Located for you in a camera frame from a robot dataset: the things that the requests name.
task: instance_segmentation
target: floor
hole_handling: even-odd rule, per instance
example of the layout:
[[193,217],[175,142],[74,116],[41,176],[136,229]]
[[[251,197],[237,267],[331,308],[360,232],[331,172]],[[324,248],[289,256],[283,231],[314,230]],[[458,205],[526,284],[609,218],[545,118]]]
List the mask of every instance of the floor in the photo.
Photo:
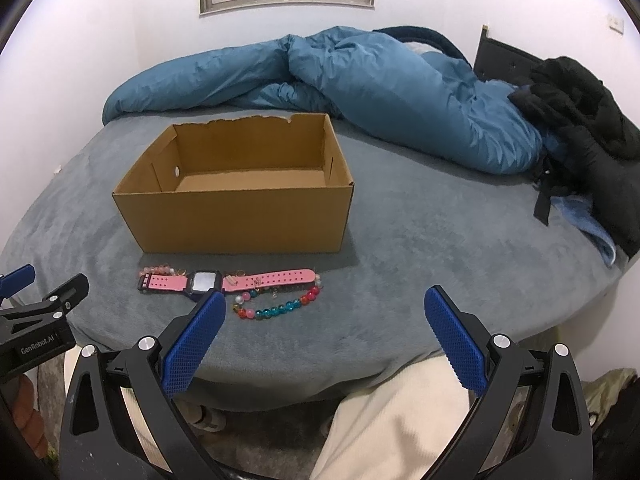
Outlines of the floor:
[[[38,370],[39,408],[52,446],[60,446],[65,402],[64,356]],[[219,462],[278,480],[307,480],[324,436],[320,428],[335,412],[338,400],[308,402],[260,413],[227,413],[220,433],[196,430],[198,440]]]

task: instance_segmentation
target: bed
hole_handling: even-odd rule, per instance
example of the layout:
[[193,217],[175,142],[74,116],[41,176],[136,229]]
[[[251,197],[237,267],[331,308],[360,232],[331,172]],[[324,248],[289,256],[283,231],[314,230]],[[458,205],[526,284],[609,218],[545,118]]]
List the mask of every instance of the bed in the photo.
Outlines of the bed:
[[[534,59],[519,52],[484,33],[476,73],[508,80]],[[534,218],[537,192],[525,175],[479,173],[372,138],[346,120],[333,122],[356,191],[340,253],[142,253],[111,191],[166,126],[289,113],[218,107],[109,122],[34,202],[0,255],[0,270],[36,267],[36,283],[16,301],[37,301],[84,272],[90,295],[68,316],[78,344],[121,349],[158,335],[193,307],[181,296],[141,295],[142,267],[313,268],[324,289],[309,307],[260,322],[229,309],[184,396],[252,411],[375,386],[437,352],[422,305],[435,283],[491,332],[525,338],[573,316],[620,278],[620,269],[607,269],[596,247],[557,211],[548,227]],[[278,298],[287,299],[287,293]],[[252,306],[271,301],[261,295]]]

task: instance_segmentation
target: headboard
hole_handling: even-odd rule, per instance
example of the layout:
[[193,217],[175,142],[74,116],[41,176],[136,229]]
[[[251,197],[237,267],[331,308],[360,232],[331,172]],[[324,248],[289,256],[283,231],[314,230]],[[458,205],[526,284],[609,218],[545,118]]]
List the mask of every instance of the headboard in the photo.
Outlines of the headboard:
[[488,37],[489,28],[482,27],[480,44],[476,53],[474,72],[482,81],[501,79],[507,83],[517,84],[519,76],[529,76],[529,71],[542,62],[524,50],[507,45]]

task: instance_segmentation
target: hand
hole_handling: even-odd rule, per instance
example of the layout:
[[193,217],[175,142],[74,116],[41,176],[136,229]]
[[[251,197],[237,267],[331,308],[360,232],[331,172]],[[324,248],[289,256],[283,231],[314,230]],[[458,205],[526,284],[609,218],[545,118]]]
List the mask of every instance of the hand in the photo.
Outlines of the hand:
[[14,423],[22,433],[26,443],[33,449],[36,457],[44,458],[49,450],[49,443],[44,436],[44,421],[37,410],[33,409],[35,400],[33,383],[30,379],[21,375],[19,378],[20,389],[12,408]]

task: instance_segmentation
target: watch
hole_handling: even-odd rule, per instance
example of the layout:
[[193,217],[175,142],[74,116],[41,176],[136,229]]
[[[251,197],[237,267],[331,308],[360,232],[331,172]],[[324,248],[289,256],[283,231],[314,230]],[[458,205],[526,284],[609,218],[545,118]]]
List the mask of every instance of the watch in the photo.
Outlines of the watch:
[[197,270],[186,276],[165,276],[162,274],[144,274],[138,282],[141,292],[182,293],[196,298],[208,292],[242,292],[252,288],[267,286],[297,285],[313,283],[316,272],[311,269],[281,270],[251,276],[224,276],[219,270]]

